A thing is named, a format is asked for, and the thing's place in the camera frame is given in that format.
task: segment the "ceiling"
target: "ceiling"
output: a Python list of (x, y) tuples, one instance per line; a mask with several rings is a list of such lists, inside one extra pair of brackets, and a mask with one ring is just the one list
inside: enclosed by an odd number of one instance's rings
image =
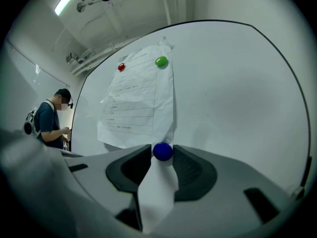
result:
[[(59, 1), (45, 0), (52, 10)], [(193, 20), (194, 0), (94, 0), (98, 2), (87, 5), (83, 12), (77, 11), (78, 3), (91, 1), (71, 0), (58, 16), (73, 37), (93, 52), (87, 62), (76, 64), (75, 75), (96, 67), (135, 38), (169, 24)]]

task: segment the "red magnet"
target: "red magnet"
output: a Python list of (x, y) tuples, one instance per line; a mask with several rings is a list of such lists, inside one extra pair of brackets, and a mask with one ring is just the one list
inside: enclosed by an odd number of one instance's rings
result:
[(122, 64), (120, 64), (120, 65), (118, 66), (118, 70), (120, 70), (120, 71), (123, 71), (124, 68), (125, 68), (124, 63), (122, 63)]

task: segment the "green magnet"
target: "green magnet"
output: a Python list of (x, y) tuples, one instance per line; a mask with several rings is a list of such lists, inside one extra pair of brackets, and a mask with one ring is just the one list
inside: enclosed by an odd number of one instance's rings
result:
[(158, 59), (155, 60), (155, 64), (158, 66), (162, 66), (166, 64), (167, 58), (166, 57), (159, 57)]

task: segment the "person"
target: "person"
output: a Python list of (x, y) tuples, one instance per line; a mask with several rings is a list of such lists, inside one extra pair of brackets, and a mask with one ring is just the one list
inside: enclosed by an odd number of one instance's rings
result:
[(43, 102), (35, 114), (35, 129), (41, 130), (38, 139), (47, 146), (63, 149), (64, 142), (68, 143), (64, 134), (69, 134), (69, 127), (60, 129), (57, 110), (67, 110), (71, 99), (67, 89), (59, 89), (53, 97)]

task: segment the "black cap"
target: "black cap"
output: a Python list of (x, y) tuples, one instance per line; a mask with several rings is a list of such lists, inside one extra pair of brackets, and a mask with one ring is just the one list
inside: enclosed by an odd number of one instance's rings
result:
[(70, 92), (64, 88), (64, 89), (59, 89), (55, 95), (61, 95), (62, 97), (66, 98), (68, 100), (68, 102), (70, 102), (70, 98), (71, 98), (71, 95), (70, 95)]

